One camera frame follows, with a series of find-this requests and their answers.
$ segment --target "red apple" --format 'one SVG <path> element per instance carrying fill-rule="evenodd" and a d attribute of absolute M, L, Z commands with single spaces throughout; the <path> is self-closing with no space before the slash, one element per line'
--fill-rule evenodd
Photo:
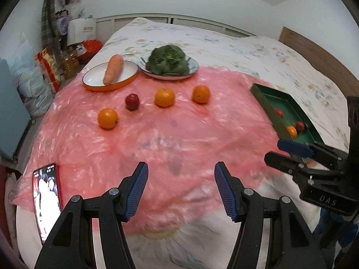
<path fill-rule="evenodd" d="M 306 126 L 303 122 L 301 122 L 301 121 L 296 122 L 296 130 L 297 131 L 303 132 L 303 131 L 305 131 L 305 129 L 306 129 Z"/>
<path fill-rule="evenodd" d="M 140 100 L 137 94 L 134 93 L 126 97 L 125 103 L 128 110 L 136 110 L 140 106 Z"/>
<path fill-rule="evenodd" d="M 280 110 L 279 108 L 276 108 L 276 109 L 275 109 L 275 112 L 277 112 L 277 114 L 279 115 L 280 118 L 283 118 L 284 113 L 283 113 L 282 110 Z"/>

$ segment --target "wooden headboard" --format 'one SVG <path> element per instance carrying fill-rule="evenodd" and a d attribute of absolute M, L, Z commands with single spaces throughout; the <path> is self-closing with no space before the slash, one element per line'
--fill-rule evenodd
<path fill-rule="evenodd" d="M 279 41 L 301 54 L 314 69 L 332 80 L 345 97 L 359 96 L 358 79 L 325 49 L 286 27 L 283 27 Z"/>

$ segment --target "bolt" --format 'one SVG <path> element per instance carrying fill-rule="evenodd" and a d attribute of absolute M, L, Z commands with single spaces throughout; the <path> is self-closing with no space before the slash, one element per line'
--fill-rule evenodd
<path fill-rule="evenodd" d="M 288 196 L 283 196 L 283 197 L 282 197 L 282 201 L 283 201 L 284 203 L 290 203 L 290 198 L 289 198 Z"/>
<path fill-rule="evenodd" d="M 80 200 L 80 195 L 74 195 L 74 196 L 71 197 L 72 202 L 77 202 L 79 200 Z"/>
<path fill-rule="evenodd" d="M 119 190 L 117 188 L 111 188 L 108 193 L 110 195 L 116 195 L 119 193 Z"/>
<path fill-rule="evenodd" d="M 250 188 L 246 188 L 244 190 L 244 193 L 245 193 L 245 195 L 251 196 L 251 195 L 253 195 L 254 191 Z"/>

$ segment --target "smartphone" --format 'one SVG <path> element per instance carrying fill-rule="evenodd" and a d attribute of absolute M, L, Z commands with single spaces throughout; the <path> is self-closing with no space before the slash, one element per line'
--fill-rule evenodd
<path fill-rule="evenodd" d="M 44 244 L 61 214 L 58 166 L 52 163 L 35 170 L 32 187 L 37 228 Z"/>

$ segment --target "lettuce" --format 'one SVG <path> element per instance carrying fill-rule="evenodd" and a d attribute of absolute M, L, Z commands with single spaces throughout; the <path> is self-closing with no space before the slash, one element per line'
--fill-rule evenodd
<path fill-rule="evenodd" d="M 185 75 L 190 73 L 186 55 L 178 46 L 155 48 L 146 63 L 146 69 L 157 75 Z"/>

